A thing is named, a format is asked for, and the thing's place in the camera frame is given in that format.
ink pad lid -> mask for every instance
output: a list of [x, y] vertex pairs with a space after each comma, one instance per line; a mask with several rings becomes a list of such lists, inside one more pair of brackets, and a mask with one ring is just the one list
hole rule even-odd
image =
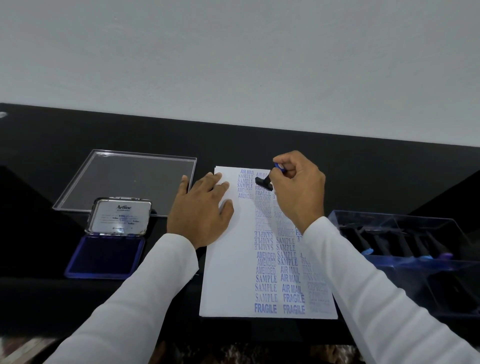
[[152, 202], [129, 197], [100, 197], [88, 217], [87, 234], [143, 236], [147, 231]]

stack of paper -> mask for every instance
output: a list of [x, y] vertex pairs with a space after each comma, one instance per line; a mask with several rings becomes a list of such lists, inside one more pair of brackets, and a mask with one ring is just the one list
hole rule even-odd
[[255, 184], [269, 170], [216, 167], [235, 213], [208, 246], [200, 316], [336, 319], [332, 293], [275, 192]]

black desk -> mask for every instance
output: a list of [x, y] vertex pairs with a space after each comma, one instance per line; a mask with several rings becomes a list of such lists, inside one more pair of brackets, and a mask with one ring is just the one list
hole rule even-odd
[[[0, 210], [8, 221], [0, 235], [0, 334], [6, 335], [69, 335], [120, 285], [62, 276], [86, 216], [50, 207], [92, 149], [197, 157], [196, 179], [215, 165], [269, 169], [273, 156], [298, 149], [327, 175], [326, 213], [406, 214], [480, 165], [480, 148], [466, 146], [7, 104], [0, 104], [0, 111], [8, 113], [0, 119], [6, 207]], [[144, 254], [165, 230], [166, 219], [152, 219]], [[203, 267], [205, 250], [197, 254]], [[202, 271], [172, 302], [161, 336], [209, 342], [353, 342], [342, 319], [199, 318]], [[480, 340], [478, 321], [447, 323], [466, 339]]]

right hand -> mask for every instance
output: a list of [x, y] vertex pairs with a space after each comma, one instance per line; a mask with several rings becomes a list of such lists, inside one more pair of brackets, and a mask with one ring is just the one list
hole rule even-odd
[[297, 150], [273, 158], [283, 164], [285, 174], [278, 168], [270, 172], [278, 205], [295, 224], [300, 233], [324, 216], [325, 175]]

white long-sleeve shirt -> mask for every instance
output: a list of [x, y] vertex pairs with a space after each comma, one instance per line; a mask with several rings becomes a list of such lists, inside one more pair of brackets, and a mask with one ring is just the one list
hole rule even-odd
[[[480, 363], [480, 353], [416, 305], [330, 221], [304, 233], [368, 364]], [[136, 272], [67, 338], [47, 364], [147, 363], [173, 297], [198, 270], [184, 237], [165, 234]]]

